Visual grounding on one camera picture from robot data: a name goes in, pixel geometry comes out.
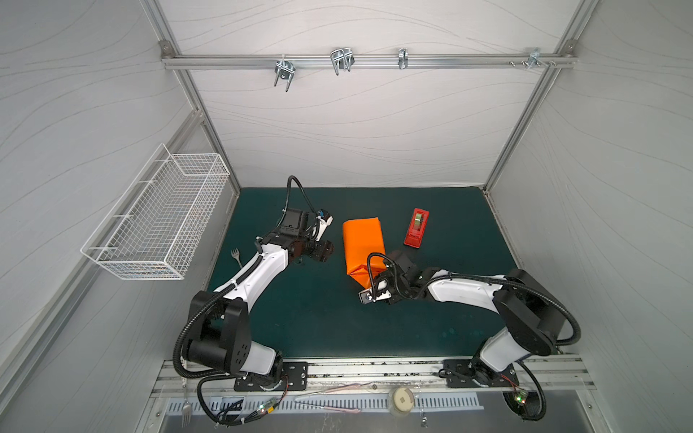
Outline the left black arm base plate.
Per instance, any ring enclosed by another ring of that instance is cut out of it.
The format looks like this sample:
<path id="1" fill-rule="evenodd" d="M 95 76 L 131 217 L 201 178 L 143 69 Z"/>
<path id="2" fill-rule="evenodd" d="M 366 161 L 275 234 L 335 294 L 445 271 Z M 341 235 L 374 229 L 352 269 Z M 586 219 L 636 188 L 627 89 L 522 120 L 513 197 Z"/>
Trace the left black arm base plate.
<path id="1" fill-rule="evenodd" d="M 306 362 L 284 362 L 282 369 L 274 367 L 270 375 L 244 373 L 235 380 L 236 392 L 279 392 L 305 391 L 308 382 L 308 364 Z"/>

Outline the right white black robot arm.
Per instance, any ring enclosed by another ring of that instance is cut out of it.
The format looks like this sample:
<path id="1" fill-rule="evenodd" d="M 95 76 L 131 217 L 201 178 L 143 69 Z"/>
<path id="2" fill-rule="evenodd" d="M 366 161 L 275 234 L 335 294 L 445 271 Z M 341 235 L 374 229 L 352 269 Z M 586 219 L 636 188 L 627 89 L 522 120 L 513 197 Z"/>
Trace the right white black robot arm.
<path id="1" fill-rule="evenodd" d="M 548 357 L 581 339 L 581 328 L 568 308 L 528 272 L 505 276 L 459 274 L 441 268 L 420 270 L 400 252 L 371 253 L 366 258 L 368 287 L 364 304 L 386 301 L 457 303 L 490 311 L 504 327 L 489 337 L 464 366 L 452 370 L 480 387 L 504 378 L 505 371 L 531 355 Z"/>

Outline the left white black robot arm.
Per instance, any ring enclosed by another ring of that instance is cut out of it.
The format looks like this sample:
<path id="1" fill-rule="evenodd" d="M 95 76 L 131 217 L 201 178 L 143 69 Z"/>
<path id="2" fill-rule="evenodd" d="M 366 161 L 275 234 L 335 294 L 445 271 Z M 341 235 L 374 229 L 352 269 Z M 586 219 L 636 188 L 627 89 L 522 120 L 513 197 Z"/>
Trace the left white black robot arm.
<path id="1" fill-rule="evenodd" d="M 323 209 L 288 209 L 277 227 L 256 238 L 256 254 L 249 263 L 213 292 L 198 292 L 174 343 L 176 373 L 186 379 L 252 376 L 264 386 L 280 382 L 282 356 L 254 342 L 249 316 L 270 283 L 295 260 L 328 260 L 334 245 L 323 236 L 332 222 Z"/>

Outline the orange wrapping paper sheet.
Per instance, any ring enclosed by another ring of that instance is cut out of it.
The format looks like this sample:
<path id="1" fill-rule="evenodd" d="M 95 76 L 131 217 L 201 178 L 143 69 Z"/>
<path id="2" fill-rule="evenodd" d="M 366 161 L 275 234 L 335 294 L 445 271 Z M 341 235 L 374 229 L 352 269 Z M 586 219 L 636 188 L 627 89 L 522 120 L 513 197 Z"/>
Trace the orange wrapping paper sheet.
<path id="1" fill-rule="evenodd" d="M 348 220 L 342 225 L 346 274 L 364 289 L 370 289 L 367 258 L 385 254 L 381 222 L 378 218 Z"/>

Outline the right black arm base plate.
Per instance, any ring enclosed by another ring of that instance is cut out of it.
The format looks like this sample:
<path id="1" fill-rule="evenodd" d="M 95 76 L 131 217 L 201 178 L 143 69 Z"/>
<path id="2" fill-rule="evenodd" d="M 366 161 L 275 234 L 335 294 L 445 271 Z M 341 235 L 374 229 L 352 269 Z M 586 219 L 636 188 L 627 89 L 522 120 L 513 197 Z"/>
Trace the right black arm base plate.
<path id="1" fill-rule="evenodd" d="M 516 388 L 518 379 L 511 366 L 501 372 L 475 358 L 446 359 L 438 377 L 448 388 Z"/>

